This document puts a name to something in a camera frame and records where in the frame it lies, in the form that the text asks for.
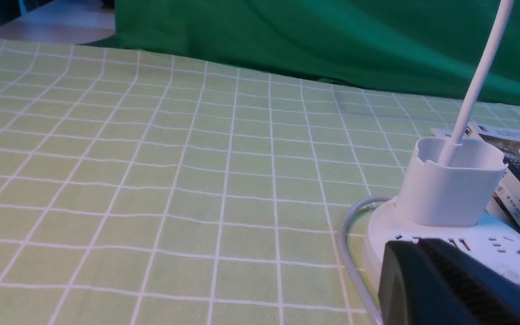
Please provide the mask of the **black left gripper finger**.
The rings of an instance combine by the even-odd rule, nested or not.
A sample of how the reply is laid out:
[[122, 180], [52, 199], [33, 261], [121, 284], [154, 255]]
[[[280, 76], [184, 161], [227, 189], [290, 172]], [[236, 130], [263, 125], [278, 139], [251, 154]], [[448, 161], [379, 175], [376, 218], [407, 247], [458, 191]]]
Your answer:
[[387, 242], [378, 300], [384, 325], [520, 325], [520, 276], [442, 239]]

